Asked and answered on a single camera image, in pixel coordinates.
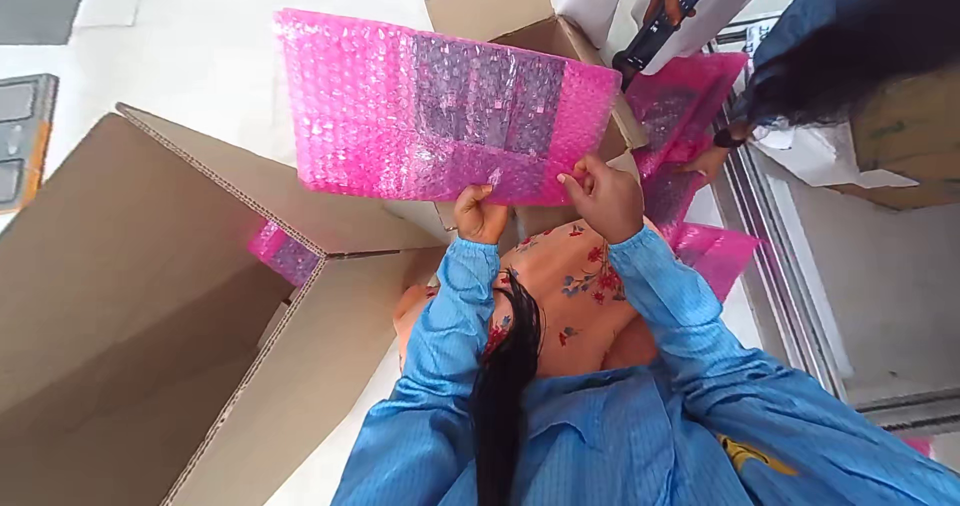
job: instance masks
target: yellow logo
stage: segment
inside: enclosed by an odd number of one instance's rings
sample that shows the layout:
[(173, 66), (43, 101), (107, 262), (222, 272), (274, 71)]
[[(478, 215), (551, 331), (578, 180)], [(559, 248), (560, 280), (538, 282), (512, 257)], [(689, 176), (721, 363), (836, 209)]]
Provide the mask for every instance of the yellow logo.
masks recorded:
[(773, 457), (770, 457), (762, 451), (754, 448), (750, 444), (738, 442), (727, 435), (717, 435), (717, 439), (720, 440), (720, 445), (723, 446), (724, 451), (727, 453), (726, 455), (729, 457), (730, 462), (733, 463), (733, 467), (736, 468), (737, 471), (740, 471), (743, 463), (746, 463), (748, 459), (756, 459), (761, 463), (770, 466), (780, 474), (786, 474), (787, 476), (797, 475), (797, 471), (793, 468), (781, 463)]

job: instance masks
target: blue sleeve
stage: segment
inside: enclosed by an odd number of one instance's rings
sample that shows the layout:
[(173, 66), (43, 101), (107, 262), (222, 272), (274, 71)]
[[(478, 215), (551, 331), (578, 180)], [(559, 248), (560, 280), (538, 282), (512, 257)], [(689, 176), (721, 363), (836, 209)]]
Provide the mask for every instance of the blue sleeve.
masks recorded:
[(762, 504), (960, 504), (960, 480), (824, 390), (746, 349), (707, 282), (644, 228), (610, 246), (627, 299), (647, 320), (673, 389), (723, 441)]
[(472, 458), (467, 400), (494, 313), (496, 245), (457, 240), (413, 327), (403, 374), (370, 409), (333, 504), (437, 504)]

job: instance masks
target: wristwatch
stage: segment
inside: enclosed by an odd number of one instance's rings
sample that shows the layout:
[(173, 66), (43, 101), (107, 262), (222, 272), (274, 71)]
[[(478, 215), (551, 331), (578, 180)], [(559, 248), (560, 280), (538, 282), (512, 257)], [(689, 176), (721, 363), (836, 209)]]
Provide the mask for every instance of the wristwatch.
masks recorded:
[(730, 130), (726, 128), (713, 135), (713, 145), (717, 147), (726, 147), (726, 149), (740, 147), (745, 142), (747, 142), (746, 139), (734, 140), (734, 137), (730, 136)]

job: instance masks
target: blue jacket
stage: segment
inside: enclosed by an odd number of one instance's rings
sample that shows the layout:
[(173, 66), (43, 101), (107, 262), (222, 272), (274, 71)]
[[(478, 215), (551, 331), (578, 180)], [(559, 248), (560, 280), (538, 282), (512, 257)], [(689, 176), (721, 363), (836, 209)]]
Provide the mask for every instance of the blue jacket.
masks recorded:
[[(458, 240), (375, 405), (334, 504), (476, 504), (467, 399), (494, 310), (497, 248)], [(644, 228), (610, 247), (647, 319), (654, 365), (534, 380), (514, 504), (960, 504), (960, 480), (745, 349), (702, 277)]]

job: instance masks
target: cardboard box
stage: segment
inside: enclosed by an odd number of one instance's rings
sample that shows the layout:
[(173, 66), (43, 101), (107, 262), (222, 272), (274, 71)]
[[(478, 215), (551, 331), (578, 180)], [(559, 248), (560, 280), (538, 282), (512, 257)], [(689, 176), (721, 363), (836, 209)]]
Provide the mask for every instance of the cardboard box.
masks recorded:
[[(350, 410), (442, 243), (118, 105), (0, 239), (0, 504), (259, 506)], [(294, 287), (263, 217), (322, 256)]]
[(895, 210), (960, 202), (960, 69), (897, 82), (851, 122), (861, 171), (886, 169), (916, 187), (833, 187)]
[[(437, 33), (498, 45), (515, 46), (604, 65), (600, 54), (569, 21), (554, 13), (550, 0), (426, 0), (426, 10)], [(617, 94), (599, 154), (609, 161), (624, 151), (647, 144), (623, 95)], [(452, 206), (437, 204), (442, 226), (454, 228)], [(535, 234), (577, 218), (572, 207), (518, 207), (521, 232)]]

